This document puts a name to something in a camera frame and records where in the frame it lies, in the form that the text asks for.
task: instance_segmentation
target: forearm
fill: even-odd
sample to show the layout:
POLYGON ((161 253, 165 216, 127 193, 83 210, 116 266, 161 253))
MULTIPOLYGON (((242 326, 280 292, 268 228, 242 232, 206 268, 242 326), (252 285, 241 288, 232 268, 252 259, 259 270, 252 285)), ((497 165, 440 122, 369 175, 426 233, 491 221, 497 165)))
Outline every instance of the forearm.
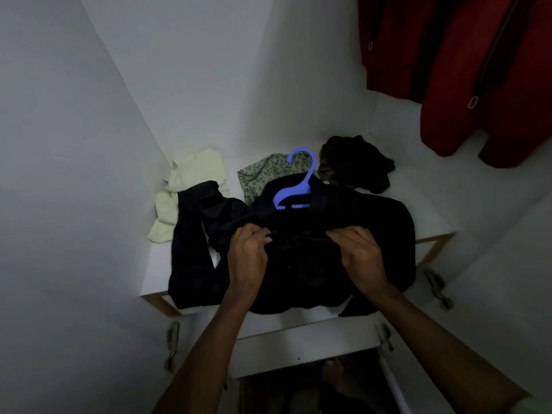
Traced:
POLYGON ((228 290, 215 317, 186 357, 153 413, 216 413, 228 363, 249 299, 228 290))
POLYGON ((420 311, 394 286, 370 300, 459 413, 501 413, 527 393, 420 311))

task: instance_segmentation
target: person's left hand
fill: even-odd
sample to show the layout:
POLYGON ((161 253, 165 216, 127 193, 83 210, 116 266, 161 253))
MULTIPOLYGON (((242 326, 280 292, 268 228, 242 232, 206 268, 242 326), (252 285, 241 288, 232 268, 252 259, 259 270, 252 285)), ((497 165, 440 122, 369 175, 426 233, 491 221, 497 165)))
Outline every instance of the person's left hand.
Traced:
POLYGON ((238 228, 230 240, 228 292, 237 294, 239 300, 249 306, 257 297, 265 276, 268 261, 265 245, 272 241, 272 238, 267 237, 270 233, 268 228, 248 223, 238 228))

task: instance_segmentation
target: clothes hanger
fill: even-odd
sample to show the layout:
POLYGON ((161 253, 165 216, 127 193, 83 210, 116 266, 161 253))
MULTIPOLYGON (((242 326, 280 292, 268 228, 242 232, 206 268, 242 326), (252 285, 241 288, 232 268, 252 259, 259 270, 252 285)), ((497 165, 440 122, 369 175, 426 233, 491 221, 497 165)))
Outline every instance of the clothes hanger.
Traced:
MULTIPOLYGON (((277 194, 274 195, 274 199, 272 200, 274 203, 274 206, 277 210, 285 209, 285 206, 281 206, 280 203, 288 198, 289 196, 297 196, 297 195, 307 195, 310 194, 310 186, 308 185, 308 181, 311 178, 311 176, 314 173, 314 168, 316 167, 316 156, 314 155, 314 152, 312 152, 308 148, 295 148, 292 152, 290 152, 287 155, 287 161, 288 163, 292 162, 293 156, 298 152, 308 152, 313 159, 313 164, 311 165, 311 168, 308 170, 305 178, 297 185, 291 186, 291 187, 285 187, 281 189, 277 194)), ((310 204, 298 204, 298 205, 292 205, 293 209, 297 208, 309 208, 310 204)))

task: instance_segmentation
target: white wall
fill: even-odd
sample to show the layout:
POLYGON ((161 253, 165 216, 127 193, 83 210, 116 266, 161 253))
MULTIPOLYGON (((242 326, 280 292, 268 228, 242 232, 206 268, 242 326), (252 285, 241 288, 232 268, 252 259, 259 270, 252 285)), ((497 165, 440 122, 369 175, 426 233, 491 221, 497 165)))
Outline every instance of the white wall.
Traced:
MULTIPOLYGON (((424 311, 473 350, 552 407, 552 194, 532 208, 424 311)), ((414 414, 452 413, 405 343, 392 337, 390 366, 414 414)))
POLYGON ((453 156, 442 158, 420 140, 420 110, 417 103, 379 94, 370 131, 409 180, 458 229, 459 234, 432 265, 450 281, 552 190, 552 142, 511 169, 492 168, 477 158, 484 133, 468 139, 453 156))
POLYGON ((0 411, 147 411, 168 164, 79 0, 0 0, 0 34, 0 411))
POLYGON ((169 159, 276 150, 370 121, 356 0, 82 2, 169 159))

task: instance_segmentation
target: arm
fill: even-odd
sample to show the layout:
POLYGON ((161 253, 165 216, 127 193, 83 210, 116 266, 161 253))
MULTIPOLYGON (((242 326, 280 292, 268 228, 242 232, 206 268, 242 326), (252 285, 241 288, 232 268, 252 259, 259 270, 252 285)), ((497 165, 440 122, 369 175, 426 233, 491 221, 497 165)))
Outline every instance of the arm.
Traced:
POLYGON ((266 228, 248 223, 230 241, 230 286, 182 368, 157 402, 154 414, 214 414, 223 392, 234 342, 265 276, 266 228))
POLYGON ((339 245, 351 280, 395 327, 456 412, 501 413, 528 395, 387 281, 369 230, 334 229, 328 236, 339 245))

